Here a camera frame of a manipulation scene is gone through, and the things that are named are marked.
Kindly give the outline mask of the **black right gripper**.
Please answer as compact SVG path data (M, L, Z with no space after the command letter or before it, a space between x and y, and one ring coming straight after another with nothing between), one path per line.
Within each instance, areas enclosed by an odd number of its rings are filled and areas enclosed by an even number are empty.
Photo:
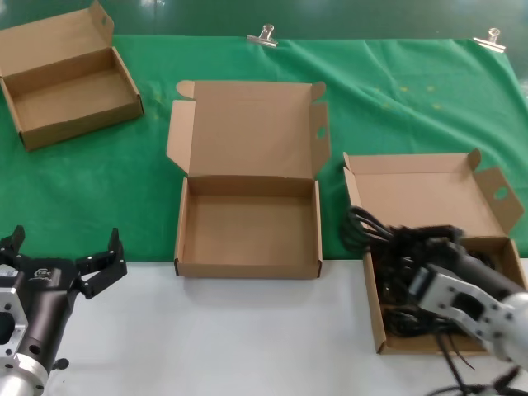
M470 256L467 250L456 244L464 231L452 225L433 225L418 228L401 226L394 229L394 236L402 240L387 242L384 254L384 273L390 277L414 277L427 255L429 239L446 238L448 243L438 242L431 246L428 263L443 268L462 281L482 289L492 297L508 297L526 289Z

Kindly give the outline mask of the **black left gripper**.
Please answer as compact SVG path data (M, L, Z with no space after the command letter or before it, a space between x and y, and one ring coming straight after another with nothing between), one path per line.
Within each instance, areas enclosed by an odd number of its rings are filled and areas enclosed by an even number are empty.
M1 239L2 265L19 269L16 279L28 326L18 352L29 356L50 372L56 360L66 324L73 312L77 288L92 299L127 274L125 250L118 228L113 228L105 252L69 259L37 258L21 262L19 254L26 233L17 225Z

